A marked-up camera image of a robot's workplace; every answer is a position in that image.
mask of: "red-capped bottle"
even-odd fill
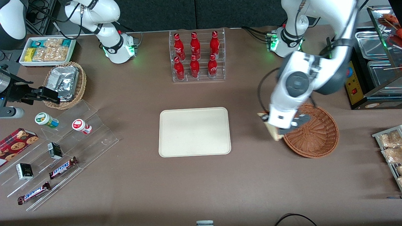
[[[216,63],[215,55],[211,54],[209,57],[209,62],[208,62],[208,77],[209,78],[216,77],[216,68],[217,67],[218,67],[218,64]]]
[[[191,76],[193,78],[198,78],[200,73],[200,64],[197,60],[197,56],[194,54],[191,55],[190,69],[191,69]]]
[[[174,57],[174,72],[178,80],[184,80],[184,67],[179,57]]]
[[[191,46],[191,54],[195,55],[197,57],[197,60],[199,60],[201,58],[201,45],[200,41],[198,41],[196,32],[191,32],[190,46]]]
[[[215,55],[215,59],[219,58],[219,39],[218,39],[218,32],[212,32],[212,39],[209,43],[209,47],[211,49],[211,54]]]
[[[176,55],[179,57],[180,61],[186,59],[186,54],[184,53],[184,45],[183,42],[180,40],[180,35],[175,33],[173,35],[174,38],[174,50],[176,51]]]

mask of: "acrylic display stand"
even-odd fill
[[[208,77],[208,62],[210,56],[209,43],[212,39],[212,32],[218,32],[219,39],[219,58],[216,59],[218,64],[216,70],[216,77],[211,79]],[[198,60],[200,64],[200,72],[198,78],[193,78],[191,76],[190,62],[191,62],[191,32],[197,32],[198,40],[201,44],[201,58]],[[180,40],[184,45],[184,53],[186,54],[186,59],[181,63],[184,66],[184,80],[178,80],[174,72],[174,57],[177,56],[174,50],[174,38],[173,35],[178,33],[180,35]],[[225,30],[224,29],[202,29],[202,30],[182,30],[182,31],[170,31],[169,32],[169,50],[170,50],[170,62],[172,65],[172,78],[174,82],[197,82],[197,81],[216,81],[225,80],[225,61],[226,61],[226,49],[225,49]]]
[[[58,190],[77,176],[85,167],[111,148],[119,140],[112,131],[105,126],[96,109],[86,101],[80,101],[76,106],[66,110],[56,117],[59,125],[55,129],[43,127],[42,133],[38,134],[39,140],[29,146],[22,153],[0,168],[0,183],[7,197],[15,200],[36,188],[42,186],[46,181],[50,183],[52,190],[45,192],[40,197],[35,197],[21,207],[29,210],[37,209],[42,203],[53,196]],[[92,132],[88,135],[71,127],[75,119],[83,119],[92,126]],[[63,152],[62,159],[53,159],[47,150],[47,144],[55,142],[60,145]],[[61,176],[50,180],[49,173],[66,163],[72,157],[76,157],[79,163],[69,168]],[[31,164],[34,178],[31,180],[19,180],[15,165],[18,163]]]

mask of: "yellow panel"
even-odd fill
[[[352,62],[349,62],[349,68],[346,73],[346,90],[348,92],[349,100],[352,104],[357,103],[363,99],[363,92],[361,90],[359,80],[357,79],[355,68]]]

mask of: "red cookie box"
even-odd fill
[[[0,167],[14,158],[18,153],[35,143],[39,137],[36,133],[19,128],[0,141]]]

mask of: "wicker basket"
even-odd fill
[[[74,93],[74,99],[70,102],[60,102],[60,104],[56,104],[56,103],[53,103],[50,101],[44,101],[45,105],[48,107],[57,108],[59,110],[69,109],[69,108],[73,107],[74,105],[76,105],[82,99],[82,96],[84,95],[85,85],[86,85],[85,71],[82,69],[82,67],[79,64],[77,64],[75,62],[68,62],[66,64],[61,64],[61,65],[58,65],[56,68],[67,67],[67,66],[75,66],[80,71],[80,74],[78,75],[76,90]],[[49,79],[50,72],[51,71],[49,71],[49,73],[47,74],[47,76],[45,78],[45,82],[43,83],[43,86],[46,86],[47,80]]]
[[[311,119],[300,128],[284,136],[285,142],[296,153],[308,158],[321,158],[329,155],[338,145],[339,130],[331,115],[320,107],[304,104],[300,113]]]

